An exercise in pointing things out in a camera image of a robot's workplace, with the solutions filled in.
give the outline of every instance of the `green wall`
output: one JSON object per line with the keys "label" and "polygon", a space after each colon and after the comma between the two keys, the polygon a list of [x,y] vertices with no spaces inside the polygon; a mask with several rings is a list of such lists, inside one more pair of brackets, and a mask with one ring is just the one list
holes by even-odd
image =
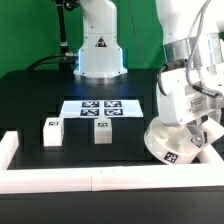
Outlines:
{"label": "green wall", "polygon": [[[155,0],[132,0],[135,26],[145,66],[132,27],[129,0],[113,2],[118,9],[118,42],[124,49],[125,65],[128,68],[160,67],[164,56]],[[77,51],[82,45],[83,36],[81,8],[72,12],[65,11],[65,21],[70,49]],[[0,34],[0,77],[12,70],[25,69],[42,57],[60,53],[55,2],[1,0]]]}

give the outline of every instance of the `black cable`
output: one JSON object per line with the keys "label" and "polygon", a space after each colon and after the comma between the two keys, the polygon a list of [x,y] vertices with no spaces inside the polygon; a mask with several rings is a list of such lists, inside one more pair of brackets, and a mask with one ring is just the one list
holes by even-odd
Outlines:
{"label": "black cable", "polygon": [[62,58],[62,57],[65,57],[65,55],[64,54],[59,54],[59,55],[51,55],[51,56],[48,56],[48,57],[41,58],[41,59],[37,60],[36,62],[34,62],[33,64],[31,64],[26,70],[27,71],[32,71],[33,68],[35,68],[37,64],[40,64],[40,63],[42,63],[44,61],[47,61],[47,60],[50,60],[50,59]]}
{"label": "black cable", "polygon": [[72,11],[74,8],[77,8],[80,6],[80,3],[78,0],[65,0],[64,1],[64,7],[67,11]]}
{"label": "black cable", "polygon": [[41,66],[41,65],[53,65],[53,64],[75,64],[75,61],[52,61],[52,62],[41,62],[39,64],[36,64],[33,66],[31,69],[28,71],[33,71],[36,67]]}
{"label": "black cable", "polygon": [[59,31],[60,31],[60,39],[61,39],[61,53],[65,54],[69,51],[68,43],[66,39],[66,31],[65,31],[65,21],[64,21],[64,12],[63,12],[63,0],[56,0],[57,12],[58,12],[58,23],[59,23]]}
{"label": "black cable", "polygon": [[167,67],[166,65],[164,65],[164,66],[159,70],[159,72],[158,72],[158,74],[157,74],[157,83],[158,83],[158,87],[159,87],[160,92],[161,92],[164,96],[166,96],[167,94],[165,93],[165,91],[164,91],[164,89],[163,89],[163,83],[162,83],[162,79],[161,79],[161,74],[162,74],[164,71],[166,71],[167,68],[168,68],[168,67]]}

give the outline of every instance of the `black table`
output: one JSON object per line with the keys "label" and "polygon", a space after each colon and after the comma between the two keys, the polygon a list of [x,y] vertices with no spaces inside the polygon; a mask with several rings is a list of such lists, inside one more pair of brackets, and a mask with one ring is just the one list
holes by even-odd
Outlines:
{"label": "black table", "polygon": [[[130,70],[109,85],[75,82],[71,73],[15,71],[0,80],[0,136],[17,130],[9,169],[161,164],[143,135],[157,116],[156,70]],[[137,99],[143,118],[113,118],[113,143],[93,143],[93,119],[65,119],[62,147],[44,147],[47,117],[64,100]],[[223,223],[224,187],[0,195],[1,223]]]}

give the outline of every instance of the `warning label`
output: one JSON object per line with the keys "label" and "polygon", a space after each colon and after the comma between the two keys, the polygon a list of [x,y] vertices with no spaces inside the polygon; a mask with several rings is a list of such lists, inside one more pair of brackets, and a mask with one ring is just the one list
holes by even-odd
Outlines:
{"label": "warning label", "polygon": [[199,98],[193,99],[189,102],[189,113],[196,113],[198,111],[206,109],[206,97],[201,96]]}
{"label": "warning label", "polygon": [[95,47],[107,47],[103,37],[100,37]]}

